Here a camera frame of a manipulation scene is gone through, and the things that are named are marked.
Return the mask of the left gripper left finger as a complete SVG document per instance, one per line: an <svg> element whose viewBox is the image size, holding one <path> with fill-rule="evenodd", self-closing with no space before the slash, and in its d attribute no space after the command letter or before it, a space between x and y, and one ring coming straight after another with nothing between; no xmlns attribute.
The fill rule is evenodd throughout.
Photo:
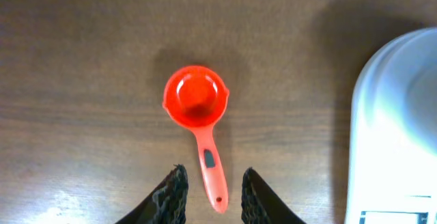
<svg viewBox="0 0 437 224"><path fill-rule="evenodd" d="M187 196L186 168L175 165L164 180L116 224L185 224Z"/></svg>

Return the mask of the orange plastic measuring scoop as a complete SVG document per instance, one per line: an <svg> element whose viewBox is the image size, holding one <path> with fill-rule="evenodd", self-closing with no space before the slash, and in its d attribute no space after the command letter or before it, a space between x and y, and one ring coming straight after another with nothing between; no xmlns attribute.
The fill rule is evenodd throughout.
<svg viewBox="0 0 437 224"><path fill-rule="evenodd" d="M163 94L163 109L196 138L206 195L221 214L228 209L229 193L213 130L226 111L228 98L222 78L204 66L186 66L174 72Z"/></svg>

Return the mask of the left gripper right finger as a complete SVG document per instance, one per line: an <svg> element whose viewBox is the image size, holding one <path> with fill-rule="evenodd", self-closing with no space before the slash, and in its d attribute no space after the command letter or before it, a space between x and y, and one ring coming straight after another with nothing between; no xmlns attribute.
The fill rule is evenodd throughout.
<svg viewBox="0 0 437 224"><path fill-rule="evenodd" d="M241 200L243 223L305 224L252 167L243 175Z"/></svg>

